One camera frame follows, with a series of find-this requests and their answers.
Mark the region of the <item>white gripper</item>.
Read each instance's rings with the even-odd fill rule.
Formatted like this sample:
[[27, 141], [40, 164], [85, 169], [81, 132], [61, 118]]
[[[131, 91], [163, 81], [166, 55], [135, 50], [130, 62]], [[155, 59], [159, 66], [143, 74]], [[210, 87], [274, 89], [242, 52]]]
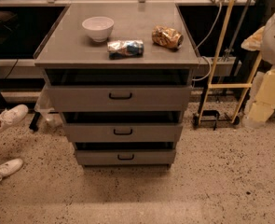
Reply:
[[242, 124], [249, 128], [263, 126], [275, 111], [275, 66], [266, 73], [257, 72], [249, 100], [244, 108]]

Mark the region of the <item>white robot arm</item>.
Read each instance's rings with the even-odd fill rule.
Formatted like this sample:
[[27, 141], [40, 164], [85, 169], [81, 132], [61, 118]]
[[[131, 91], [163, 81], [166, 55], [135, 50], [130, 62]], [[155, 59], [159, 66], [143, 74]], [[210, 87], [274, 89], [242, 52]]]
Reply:
[[256, 73], [244, 110], [243, 125], [257, 128], [263, 126], [275, 111], [275, 13], [265, 26], [246, 38], [241, 47], [260, 51], [262, 60], [271, 64], [266, 73]]

